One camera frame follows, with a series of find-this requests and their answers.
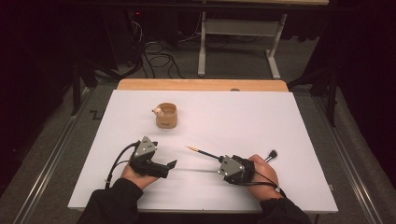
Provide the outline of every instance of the black cable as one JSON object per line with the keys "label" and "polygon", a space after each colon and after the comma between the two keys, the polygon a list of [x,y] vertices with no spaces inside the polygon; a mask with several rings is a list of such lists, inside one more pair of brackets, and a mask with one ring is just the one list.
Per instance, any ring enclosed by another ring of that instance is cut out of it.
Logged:
{"label": "black cable", "polygon": [[274,183],[274,181],[272,181],[272,180],[271,180],[270,178],[268,178],[267,176],[262,175],[262,174],[260,174],[260,173],[257,172],[257,171],[254,171],[254,173],[256,173],[256,174],[258,174],[258,175],[264,177],[265,179],[267,179],[268,181],[270,181],[272,184],[276,185],[276,187],[278,187],[278,185],[277,185],[276,183]]}
{"label": "black cable", "polygon": [[186,39],[178,40],[177,42],[178,42],[179,44],[184,45],[184,46],[189,46],[189,45],[184,44],[184,42],[191,41],[191,40],[196,39],[197,37],[200,37],[200,36],[201,36],[201,35],[198,35],[197,32],[198,32],[198,29],[199,29],[200,24],[201,24],[201,21],[202,21],[202,14],[203,14],[203,12],[200,12],[200,13],[199,13],[198,22],[197,22],[197,25],[195,26],[195,30],[194,30],[194,32],[192,33],[192,35],[191,35],[190,37],[186,38]]}
{"label": "black cable", "polygon": [[276,189],[277,185],[274,185],[273,183],[269,182],[247,182],[247,183],[235,183],[235,185],[241,185],[241,186],[257,186],[257,185],[267,185],[274,187]]}
{"label": "black cable", "polygon": [[[161,48],[160,48],[159,50],[157,50],[157,51],[147,52],[147,48],[150,47],[150,46],[153,46],[153,45],[160,46]],[[150,66],[151,73],[152,73],[153,77],[154,77],[154,78],[156,77],[156,76],[155,76],[155,73],[154,73],[154,69],[153,69],[154,67],[164,67],[164,66],[166,66],[166,65],[169,64],[169,68],[168,68],[168,72],[167,72],[167,73],[168,73],[168,76],[169,76],[170,78],[172,78],[171,72],[170,72],[172,66],[175,66],[175,68],[176,68],[176,70],[177,70],[177,75],[178,75],[179,77],[185,78],[185,77],[183,77],[183,76],[180,74],[180,70],[178,69],[178,66],[177,66],[177,63],[176,63],[175,58],[174,58],[171,54],[162,53],[163,50],[164,50],[164,47],[163,47],[163,45],[162,45],[161,43],[148,43],[148,44],[145,46],[144,55],[145,55],[146,61],[148,62],[148,65]],[[155,65],[155,64],[153,63],[153,61],[156,60],[156,59],[159,59],[159,58],[165,58],[165,59],[167,59],[167,61],[166,61],[165,63],[159,64],[159,65]]]}
{"label": "black cable", "polygon": [[127,162],[127,161],[120,161],[119,163],[117,163],[116,166],[120,165],[121,163],[125,163],[125,162]]}
{"label": "black cable", "polygon": [[220,47],[211,47],[211,46],[208,45],[208,41],[206,41],[206,43],[207,43],[206,47],[209,48],[209,49],[222,49],[222,48],[226,47],[230,43],[230,39],[224,37],[224,35],[209,35],[208,36],[208,40],[214,40],[214,41],[220,42],[220,41],[223,41],[224,39],[225,39],[225,44],[222,44],[222,46],[220,46]]}
{"label": "black cable", "polygon": [[124,154],[124,152],[125,152],[126,150],[128,150],[130,147],[135,147],[138,143],[139,143],[139,142],[132,143],[131,145],[129,145],[128,147],[126,147],[125,149],[123,149],[122,152],[120,153],[120,155],[119,155],[119,156],[117,157],[117,159],[114,161],[113,166],[111,167],[110,172],[108,173],[108,176],[107,176],[105,189],[109,189],[109,188],[110,188],[111,177],[113,177],[113,171],[114,171],[114,169],[115,169],[120,163],[123,163],[123,162],[124,162],[124,161],[119,162],[119,160],[120,160],[122,154]]}
{"label": "black cable", "polygon": [[195,37],[191,37],[188,40],[179,41],[178,44],[182,45],[182,46],[186,46],[186,47],[201,46],[201,39],[197,39],[198,37],[200,37],[200,35],[197,35]]}
{"label": "black cable", "polygon": [[85,61],[87,63],[89,63],[90,65],[92,65],[94,68],[104,72],[106,75],[109,76],[109,77],[104,77],[104,76],[101,76],[99,74],[95,74],[97,77],[106,78],[106,79],[114,78],[116,80],[122,80],[122,79],[128,77],[129,75],[131,75],[131,74],[135,73],[136,71],[138,71],[143,65],[142,58],[140,57],[140,58],[138,58],[138,61],[134,64],[134,68],[132,68],[131,70],[129,70],[128,72],[126,72],[124,74],[119,74],[119,73],[114,72],[113,70],[108,69],[108,68],[102,66],[101,64],[96,63],[96,62],[94,62],[92,60],[86,59]]}

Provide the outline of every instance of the black sleeve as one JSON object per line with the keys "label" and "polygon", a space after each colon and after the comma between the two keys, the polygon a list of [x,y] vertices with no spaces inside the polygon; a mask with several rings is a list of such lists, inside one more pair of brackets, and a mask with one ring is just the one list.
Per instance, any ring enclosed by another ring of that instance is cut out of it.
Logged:
{"label": "black sleeve", "polygon": [[287,198],[270,199],[260,202],[262,216],[259,224],[310,224],[309,217]]}
{"label": "black sleeve", "polygon": [[97,189],[91,195],[77,224],[137,223],[137,200],[143,191],[133,182],[120,178],[110,189]]}

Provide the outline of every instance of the white tabletop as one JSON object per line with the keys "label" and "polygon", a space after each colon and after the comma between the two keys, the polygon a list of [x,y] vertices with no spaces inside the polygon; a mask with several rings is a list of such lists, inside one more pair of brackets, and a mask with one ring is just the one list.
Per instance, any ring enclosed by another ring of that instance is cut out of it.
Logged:
{"label": "white tabletop", "polygon": [[[155,124],[151,109],[165,102],[177,106],[175,129]],[[145,189],[140,211],[261,211],[244,187],[222,180],[218,161],[185,146],[242,158],[266,158],[276,149],[270,164],[288,197],[307,213],[338,211],[292,93],[262,91],[113,91],[68,207],[84,208],[91,193],[105,187],[120,152],[143,136],[159,142],[153,161],[177,165]],[[113,183],[123,166],[114,171]]]}

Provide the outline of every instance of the finger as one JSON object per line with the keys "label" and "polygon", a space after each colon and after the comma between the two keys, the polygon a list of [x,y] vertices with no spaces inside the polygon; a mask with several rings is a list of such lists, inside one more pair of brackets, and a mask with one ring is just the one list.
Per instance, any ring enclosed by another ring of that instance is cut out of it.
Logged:
{"label": "finger", "polygon": [[266,163],[265,160],[261,156],[259,156],[257,154],[254,154],[253,156],[249,157],[248,159],[250,161],[254,161],[254,162],[258,163],[258,164],[265,164]]}

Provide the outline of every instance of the wooden cup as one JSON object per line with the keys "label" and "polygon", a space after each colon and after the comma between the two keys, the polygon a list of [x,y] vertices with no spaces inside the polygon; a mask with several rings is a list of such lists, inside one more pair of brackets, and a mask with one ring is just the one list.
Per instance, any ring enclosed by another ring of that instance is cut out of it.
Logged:
{"label": "wooden cup", "polygon": [[177,108],[174,104],[163,103],[157,106],[162,113],[157,114],[156,123],[159,128],[173,129],[177,126]]}

